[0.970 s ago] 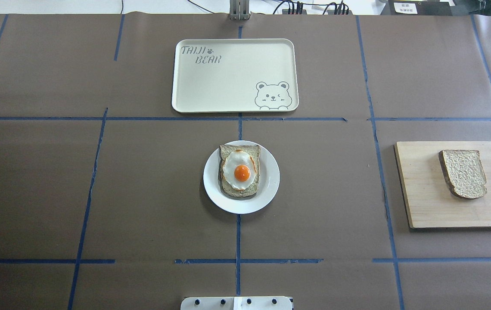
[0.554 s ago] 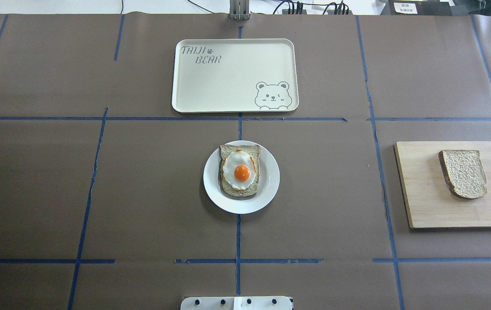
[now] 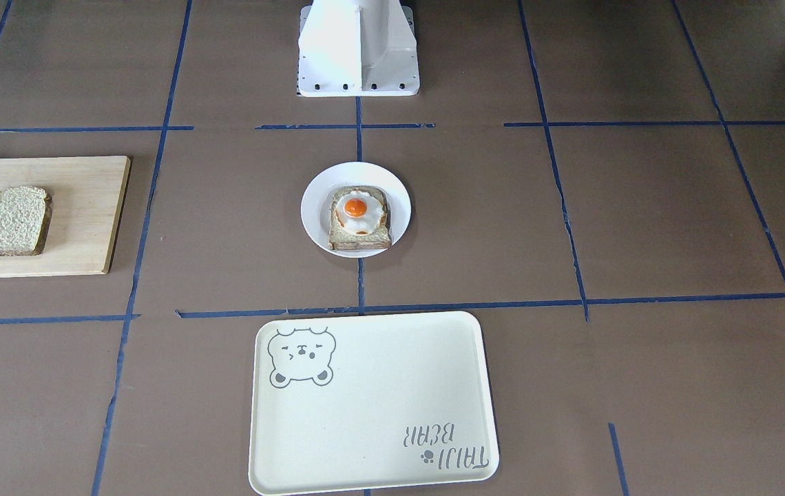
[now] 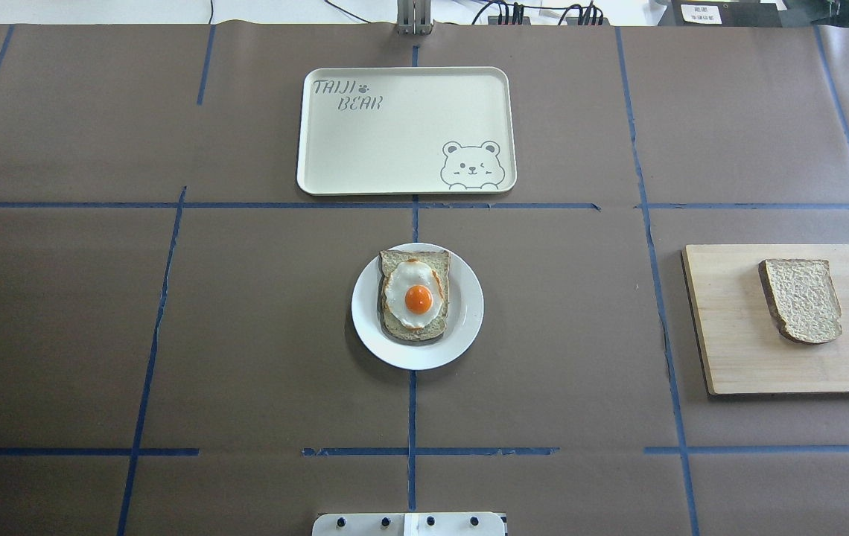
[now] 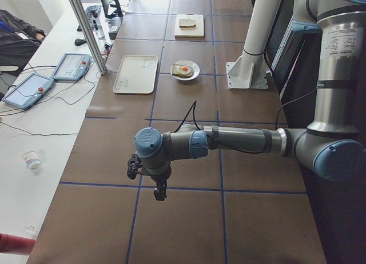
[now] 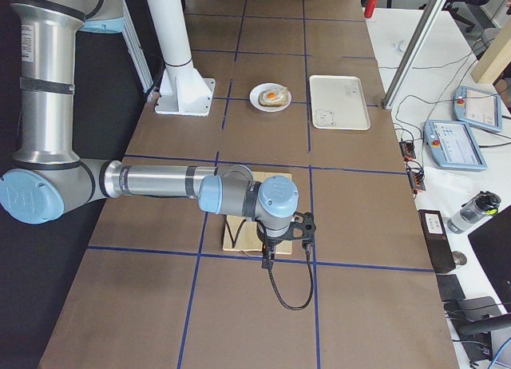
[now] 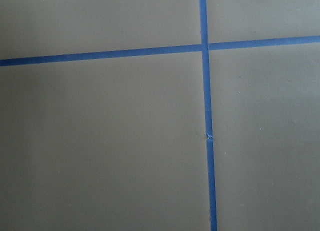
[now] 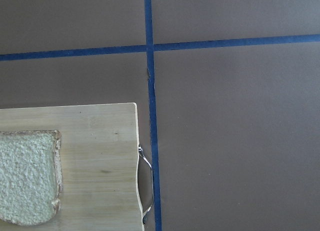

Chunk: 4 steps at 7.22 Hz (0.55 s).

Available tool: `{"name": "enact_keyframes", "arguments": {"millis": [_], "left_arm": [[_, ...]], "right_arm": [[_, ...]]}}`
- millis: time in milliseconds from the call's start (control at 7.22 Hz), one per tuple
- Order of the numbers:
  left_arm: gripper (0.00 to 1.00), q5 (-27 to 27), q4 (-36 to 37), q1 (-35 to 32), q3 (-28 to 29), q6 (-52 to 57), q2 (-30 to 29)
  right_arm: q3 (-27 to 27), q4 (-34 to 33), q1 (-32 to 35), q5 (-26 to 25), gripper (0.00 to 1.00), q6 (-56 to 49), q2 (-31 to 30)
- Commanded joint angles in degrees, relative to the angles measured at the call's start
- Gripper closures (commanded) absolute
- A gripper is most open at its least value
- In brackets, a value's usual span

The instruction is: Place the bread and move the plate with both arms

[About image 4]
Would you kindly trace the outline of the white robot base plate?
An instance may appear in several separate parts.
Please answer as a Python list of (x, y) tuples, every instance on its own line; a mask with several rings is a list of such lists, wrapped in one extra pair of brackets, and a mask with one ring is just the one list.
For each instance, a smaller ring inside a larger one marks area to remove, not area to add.
[(329, 513), (312, 535), (507, 535), (506, 516), (491, 511)]

